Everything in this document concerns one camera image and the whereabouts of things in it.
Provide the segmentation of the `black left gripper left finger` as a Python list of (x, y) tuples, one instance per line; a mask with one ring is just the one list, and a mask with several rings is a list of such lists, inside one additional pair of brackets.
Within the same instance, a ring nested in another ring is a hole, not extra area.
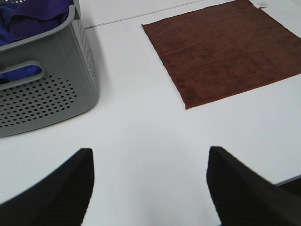
[(56, 170), (0, 205), (2, 226), (80, 226), (95, 182), (94, 158), (82, 148)]

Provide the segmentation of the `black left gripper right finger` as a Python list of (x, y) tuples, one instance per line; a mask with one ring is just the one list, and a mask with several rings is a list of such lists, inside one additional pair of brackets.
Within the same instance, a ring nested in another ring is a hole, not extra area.
[(299, 226), (301, 177), (273, 184), (219, 146), (209, 150), (207, 186), (223, 226)]

